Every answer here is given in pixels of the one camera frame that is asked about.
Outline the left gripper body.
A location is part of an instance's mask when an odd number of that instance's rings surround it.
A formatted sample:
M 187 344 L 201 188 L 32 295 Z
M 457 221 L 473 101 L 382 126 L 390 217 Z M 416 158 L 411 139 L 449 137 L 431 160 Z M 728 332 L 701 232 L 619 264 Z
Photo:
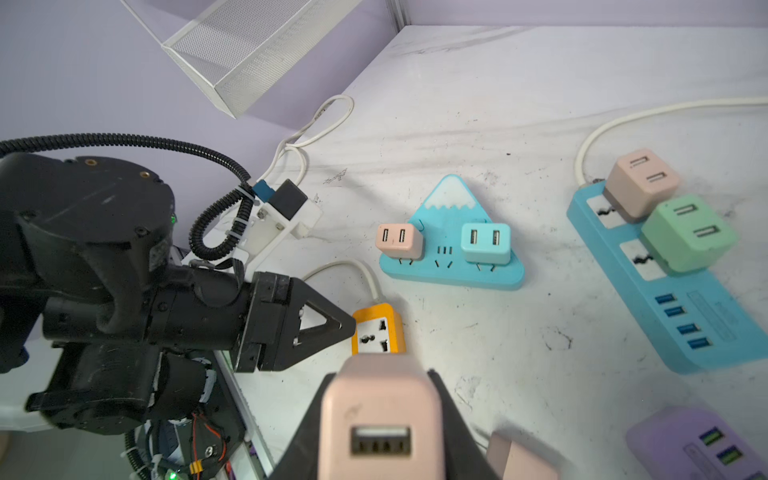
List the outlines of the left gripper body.
M 235 372 L 278 372 L 300 362 L 294 344 L 300 327 L 299 283 L 271 272 L 254 276 L 244 326 L 231 350 Z

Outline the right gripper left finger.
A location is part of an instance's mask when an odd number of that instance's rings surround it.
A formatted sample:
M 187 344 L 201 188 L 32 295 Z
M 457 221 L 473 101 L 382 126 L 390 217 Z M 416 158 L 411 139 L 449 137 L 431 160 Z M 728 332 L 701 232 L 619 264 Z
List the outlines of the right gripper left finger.
M 323 396 L 336 376 L 324 377 L 286 451 L 268 476 L 270 480 L 316 480 Z

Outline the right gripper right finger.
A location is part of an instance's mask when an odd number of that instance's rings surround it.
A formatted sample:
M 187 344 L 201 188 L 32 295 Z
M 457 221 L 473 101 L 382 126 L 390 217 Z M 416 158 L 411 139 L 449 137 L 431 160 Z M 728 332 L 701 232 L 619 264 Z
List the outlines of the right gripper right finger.
M 498 476 L 476 444 L 441 376 L 435 370 L 428 370 L 427 374 L 441 401 L 446 478 L 497 480 Z

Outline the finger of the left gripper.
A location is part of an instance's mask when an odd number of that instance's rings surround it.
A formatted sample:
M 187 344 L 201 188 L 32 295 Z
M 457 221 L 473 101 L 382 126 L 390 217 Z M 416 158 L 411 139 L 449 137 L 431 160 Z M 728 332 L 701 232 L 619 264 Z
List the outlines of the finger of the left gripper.
M 349 339 L 355 333 L 355 319 L 299 279 L 299 336 L 294 341 L 300 362 Z

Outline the orange power strip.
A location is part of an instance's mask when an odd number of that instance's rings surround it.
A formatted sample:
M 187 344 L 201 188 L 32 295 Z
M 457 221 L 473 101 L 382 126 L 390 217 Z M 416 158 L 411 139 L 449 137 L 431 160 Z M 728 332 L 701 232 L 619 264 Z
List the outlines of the orange power strip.
M 402 318 L 391 304 L 380 303 L 357 310 L 353 318 L 356 321 L 356 331 L 351 339 L 353 355 L 406 352 Z

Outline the teal mountain-shaped power strip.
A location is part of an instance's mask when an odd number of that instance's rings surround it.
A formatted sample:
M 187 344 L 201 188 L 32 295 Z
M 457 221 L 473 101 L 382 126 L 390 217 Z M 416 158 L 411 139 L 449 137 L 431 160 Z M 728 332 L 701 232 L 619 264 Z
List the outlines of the teal mountain-shaped power strip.
M 381 252 L 379 266 L 394 279 L 493 290 L 517 290 L 525 279 L 525 266 L 512 248 L 506 265 L 469 263 L 460 248 L 465 223 L 498 223 L 491 219 L 464 180 L 455 175 L 441 179 L 420 207 L 404 222 L 424 237 L 420 260 L 394 259 Z

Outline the mint charger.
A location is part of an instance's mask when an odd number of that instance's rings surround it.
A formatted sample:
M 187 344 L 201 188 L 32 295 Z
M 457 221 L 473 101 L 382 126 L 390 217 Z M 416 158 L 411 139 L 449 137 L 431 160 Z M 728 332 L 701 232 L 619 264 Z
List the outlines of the mint charger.
M 504 223 L 465 223 L 460 248 L 469 263 L 506 265 L 511 261 L 511 228 Z

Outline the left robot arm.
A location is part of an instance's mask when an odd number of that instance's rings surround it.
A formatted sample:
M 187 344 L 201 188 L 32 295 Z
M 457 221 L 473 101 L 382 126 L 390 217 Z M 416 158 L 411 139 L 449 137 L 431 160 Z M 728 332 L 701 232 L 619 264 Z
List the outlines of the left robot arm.
M 195 260 L 171 262 L 173 192 L 157 174 L 110 157 L 54 150 L 143 147 L 231 171 L 237 186 L 194 223 Z M 211 351 L 241 373 L 283 371 L 350 338 L 352 316 L 303 280 L 247 277 L 232 253 L 256 197 L 248 171 L 193 143 L 122 133 L 25 137 L 1 144 L 1 369 L 29 358 L 36 323 L 62 354 L 25 408 L 60 429 L 125 436 L 142 479 L 208 479 L 234 437 L 210 419 Z

